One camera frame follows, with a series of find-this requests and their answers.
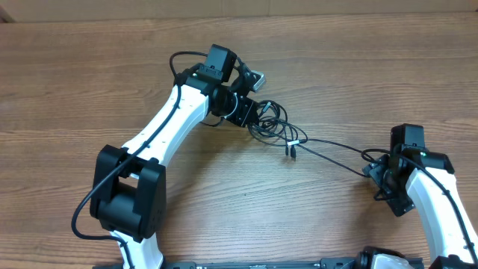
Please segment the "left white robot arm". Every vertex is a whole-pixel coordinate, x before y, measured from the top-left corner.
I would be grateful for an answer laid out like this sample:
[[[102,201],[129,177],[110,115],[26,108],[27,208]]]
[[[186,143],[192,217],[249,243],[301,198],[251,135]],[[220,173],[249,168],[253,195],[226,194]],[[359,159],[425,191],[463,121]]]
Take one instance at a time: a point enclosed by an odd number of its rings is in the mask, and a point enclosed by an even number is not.
[[[167,207],[166,168],[186,136],[209,114],[245,127],[258,122],[257,92],[266,79],[234,52],[216,44],[205,62],[173,74],[172,92],[146,127],[120,148],[97,156],[90,215],[117,242],[120,268],[160,268],[156,232]]]

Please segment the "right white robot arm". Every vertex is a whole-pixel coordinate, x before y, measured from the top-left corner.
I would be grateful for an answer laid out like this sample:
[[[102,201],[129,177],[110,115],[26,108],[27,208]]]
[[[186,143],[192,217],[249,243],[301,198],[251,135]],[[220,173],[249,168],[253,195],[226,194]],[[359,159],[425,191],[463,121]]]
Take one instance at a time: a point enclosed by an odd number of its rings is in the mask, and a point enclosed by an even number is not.
[[[426,148],[423,126],[402,124],[391,129],[388,150],[371,157],[363,168],[378,187],[376,201],[400,217],[416,209],[429,247],[431,268],[476,268],[477,234],[459,197],[455,169],[444,153]]]

